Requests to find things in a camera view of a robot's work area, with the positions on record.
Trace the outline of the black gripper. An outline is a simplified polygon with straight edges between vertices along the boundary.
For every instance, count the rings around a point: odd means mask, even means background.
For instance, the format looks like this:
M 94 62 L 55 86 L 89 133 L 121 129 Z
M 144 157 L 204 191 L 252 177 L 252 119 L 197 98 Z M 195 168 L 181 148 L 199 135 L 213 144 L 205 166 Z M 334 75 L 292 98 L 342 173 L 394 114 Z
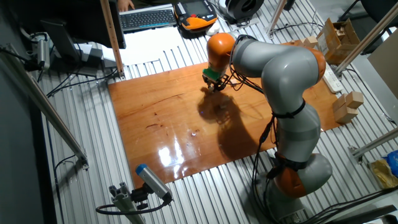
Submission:
M 203 81 L 206 83 L 208 91 L 222 91 L 228 85 L 231 84 L 231 82 L 228 81 L 229 76 L 220 77 L 216 81 L 214 81 L 210 78 L 207 78 L 206 76 L 202 76 L 202 78 L 203 78 Z

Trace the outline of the person right hand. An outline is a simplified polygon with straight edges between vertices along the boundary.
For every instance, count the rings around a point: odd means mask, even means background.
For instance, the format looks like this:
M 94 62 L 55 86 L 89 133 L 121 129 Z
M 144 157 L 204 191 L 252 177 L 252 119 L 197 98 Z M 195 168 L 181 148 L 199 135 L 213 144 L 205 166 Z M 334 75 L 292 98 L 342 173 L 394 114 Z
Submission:
M 135 9 L 135 6 L 131 0 L 118 0 L 119 12 L 126 12 Z

